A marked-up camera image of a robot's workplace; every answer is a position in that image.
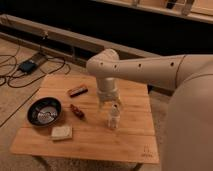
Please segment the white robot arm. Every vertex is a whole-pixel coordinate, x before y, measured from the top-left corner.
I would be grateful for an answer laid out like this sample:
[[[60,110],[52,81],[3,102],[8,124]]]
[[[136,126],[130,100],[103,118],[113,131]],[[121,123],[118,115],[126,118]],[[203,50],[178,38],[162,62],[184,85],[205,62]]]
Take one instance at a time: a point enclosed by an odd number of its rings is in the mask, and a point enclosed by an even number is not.
[[[91,57],[86,68],[103,93],[112,91],[109,78],[172,91],[161,171],[213,171],[213,54],[121,60],[106,49]]]

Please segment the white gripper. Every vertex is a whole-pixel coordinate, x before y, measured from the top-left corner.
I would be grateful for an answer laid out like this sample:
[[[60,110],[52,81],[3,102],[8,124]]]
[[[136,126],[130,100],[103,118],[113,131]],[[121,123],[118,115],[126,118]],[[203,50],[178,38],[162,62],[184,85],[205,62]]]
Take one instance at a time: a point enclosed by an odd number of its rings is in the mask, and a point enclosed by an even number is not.
[[[114,101],[118,107],[122,107],[120,99],[118,99],[118,88],[116,86],[116,80],[114,78],[96,79],[97,82],[97,94],[99,97],[99,110],[102,110],[105,106],[105,102]]]

